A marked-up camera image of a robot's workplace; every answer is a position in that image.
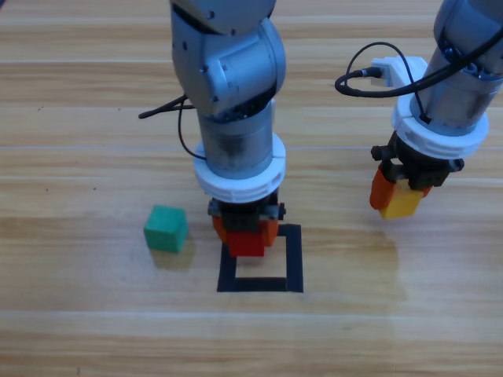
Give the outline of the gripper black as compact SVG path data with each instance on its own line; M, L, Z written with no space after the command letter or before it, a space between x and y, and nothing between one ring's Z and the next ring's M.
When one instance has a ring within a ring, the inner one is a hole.
M463 159L427 156L407 145L396 132L386 145L373 146L371 155L374 160L380 161L369 197L374 210L386 210L389 207L398 180L406 179L411 188L412 200L421 201L431 191L431 187L442 186L449 174L464 168Z
M264 247L272 247L276 240L279 221L286 214L285 205L278 201L279 191L249 203L227 203L212 198L207 212L213 227L223 242L227 242L227 230L258 232Z

